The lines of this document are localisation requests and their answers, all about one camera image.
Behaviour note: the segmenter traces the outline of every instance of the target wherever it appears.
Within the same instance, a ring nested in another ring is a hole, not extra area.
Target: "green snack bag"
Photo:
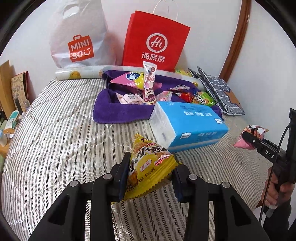
[[[212,107],[213,105],[216,104],[216,102],[212,99],[212,97],[209,96],[209,94],[204,91],[195,92],[192,103],[193,104],[204,104],[209,107]]]

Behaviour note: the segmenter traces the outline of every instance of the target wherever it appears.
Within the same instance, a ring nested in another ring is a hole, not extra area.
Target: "white wall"
[[[246,38],[228,81],[250,124],[269,129],[266,138],[278,145],[289,124],[290,107],[296,109],[296,48],[290,38],[257,2]],[[282,148],[286,149],[288,134]],[[291,199],[290,225],[296,217],[296,191]]]
[[[209,74],[218,75],[233,39],[241,0],[177,1],[178,21],[191,27],[178,67],[196,69],[198,64]],[[109,30],[117,41],[118,64],[121,64],[131,13],[135,10],[152,12],[157,2],[158,0],[102,0]],[[165,15],[168,4],[168,17],[174,18],[176,7],[170,0],[160,3],[155,13]],[[50,56],[48,23],[56,7],[57,0],[46,0],[18,28],[0,56],[0,63],[10,60],[16,73],[29,71],[34,97],[54,77],[56,71]]]

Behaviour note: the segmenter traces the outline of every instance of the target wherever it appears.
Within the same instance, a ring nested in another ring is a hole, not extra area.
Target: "hand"
[[[271,172],[271,167],[268,168],[267,173],[268,173],[268,177],[270,175]],[[269,189],[267,192],[267,197],[266,197],[266,201],[265,201],[265,206],[270,206],[270,205],[276,205],[277,203],[277,199],[279,198],[279,193],[277,192],[277,190],[275,189],[275,184],[277,184],[279,182],[277,176],[273,173],[272,177],[271,177],[271,182],[269,185]],[[265,188],[263,189],[262,195],[261,195],[261,201],[263,202],[263,198],[264,198],[264,194],[265,194],[265,190],[267,187],[267,183],[268,183],[268,179],[265,182]],[[280,200],[281,203],[284,203],[286,201],[288,201],[294,191],[294,187],[295,185],[292,183],[284,183],[281,185],[280,187],[280,192],[282,193],[282,198]]]

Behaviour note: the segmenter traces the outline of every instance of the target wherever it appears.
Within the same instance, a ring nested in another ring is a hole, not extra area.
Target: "mattress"
[[[72,180],[94,181],[131,151],[134,134],[154,140],[148,120],[98,124],[92,110],[102,79],[52,80],[29,108],[15,132],[2,178],[3,214],[21,240],[27,240],[58,195]],[[229,132],[217,144],[178,152],[191,173],[220,184],[228,181],[247,205],[257,205],[268,161],[255,151],[234,148],[247,125],[241,116],[224,116]],[[90,204],[85,240],[90,240]],[[112,205],[116,240],[183,240],[188,204],[174,197],[172,185]],[[214,240],[213,204],[209,240]]]

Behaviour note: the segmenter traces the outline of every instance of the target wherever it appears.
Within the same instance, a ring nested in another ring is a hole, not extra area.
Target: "tissue pack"
[[[156,102],[149,119],[159,145],[171,152],[218,142],[227,125],[208,106],[180,102]]]

